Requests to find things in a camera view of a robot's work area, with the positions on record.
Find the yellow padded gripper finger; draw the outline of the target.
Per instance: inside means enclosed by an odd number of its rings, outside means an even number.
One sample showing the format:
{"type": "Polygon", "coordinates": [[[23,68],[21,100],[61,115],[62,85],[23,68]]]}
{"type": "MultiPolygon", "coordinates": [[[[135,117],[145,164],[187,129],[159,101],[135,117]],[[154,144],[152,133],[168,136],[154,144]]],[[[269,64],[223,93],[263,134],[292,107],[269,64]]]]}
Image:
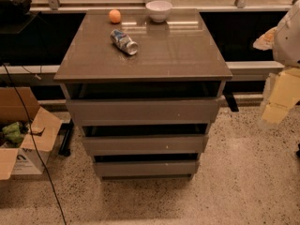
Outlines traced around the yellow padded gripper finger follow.
{"type": "Polygon", "coordinates": [[[278,125],[300,101],[300,69],[288,68],[279,74],[270,73],[263,89],[261,119],[278,125]]]}

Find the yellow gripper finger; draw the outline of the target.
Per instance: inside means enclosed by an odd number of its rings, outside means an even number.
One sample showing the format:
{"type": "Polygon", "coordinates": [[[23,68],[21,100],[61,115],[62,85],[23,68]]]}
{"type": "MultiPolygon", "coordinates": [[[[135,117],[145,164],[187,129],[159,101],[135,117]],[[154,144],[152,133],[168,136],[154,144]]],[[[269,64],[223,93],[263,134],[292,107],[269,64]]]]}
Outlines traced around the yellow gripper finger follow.
{"type": "Polygon", "coordinates": [[[276,31],[276,27],[273,27],[266,31],[254,41],[253,47],[261,51],[272,50],[276,31]]]}

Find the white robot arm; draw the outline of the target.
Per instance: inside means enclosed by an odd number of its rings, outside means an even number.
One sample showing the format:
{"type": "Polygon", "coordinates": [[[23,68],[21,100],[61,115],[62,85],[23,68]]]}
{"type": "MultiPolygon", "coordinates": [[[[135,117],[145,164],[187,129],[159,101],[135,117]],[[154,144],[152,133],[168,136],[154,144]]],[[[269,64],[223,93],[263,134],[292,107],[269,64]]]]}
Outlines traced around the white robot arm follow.
{"type": "Polygon", "coordinates": [[[284,66],[278,75],[270,73],[263,89],[261,123],[274,127],[300,101],[300,1],[296,1],[276,27],[257,38],[253,47],[271,50],[284,66]]]}

